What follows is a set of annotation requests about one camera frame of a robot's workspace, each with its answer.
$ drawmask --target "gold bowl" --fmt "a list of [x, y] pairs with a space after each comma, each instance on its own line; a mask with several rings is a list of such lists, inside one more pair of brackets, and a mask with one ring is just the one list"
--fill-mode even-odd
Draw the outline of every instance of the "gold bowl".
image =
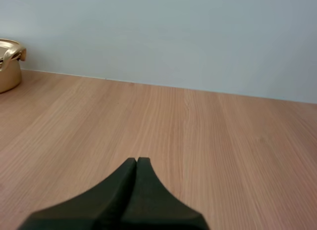
[[0, 93], [17, 86], [21, 80], [19, 60], [24, 61], [26, 48], [17, 41], [0, 39]]

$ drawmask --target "wall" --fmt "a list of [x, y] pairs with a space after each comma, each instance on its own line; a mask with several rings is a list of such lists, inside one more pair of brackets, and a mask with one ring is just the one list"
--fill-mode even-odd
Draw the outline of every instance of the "wall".
[[317, 103], [317, 0], [0, 0], [26, 69]]

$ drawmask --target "wooden table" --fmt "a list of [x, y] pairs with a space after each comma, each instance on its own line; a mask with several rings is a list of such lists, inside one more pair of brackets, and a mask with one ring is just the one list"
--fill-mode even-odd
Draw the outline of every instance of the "wooden table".
[[0, 94], [0, 229], [126, 158], [213, 230], [317, 229], [317, 105], [23, 72]]

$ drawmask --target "wood grain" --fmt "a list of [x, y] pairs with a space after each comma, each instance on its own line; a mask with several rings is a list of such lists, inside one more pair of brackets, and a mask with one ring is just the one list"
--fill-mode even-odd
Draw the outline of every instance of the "wood grain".
[[317, 229], [317, 105], [33, 71], [0, 94], [0, 229], [139, 156], [213, 230]]

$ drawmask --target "gold object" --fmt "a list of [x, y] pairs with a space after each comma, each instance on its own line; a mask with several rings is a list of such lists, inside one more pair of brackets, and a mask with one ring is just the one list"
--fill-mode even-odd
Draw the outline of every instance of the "gold object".
[[21, 82], [19, 60], [24, 61], [25, 57], [26, 48], [19, 42], [0, 39], [0, 93]]

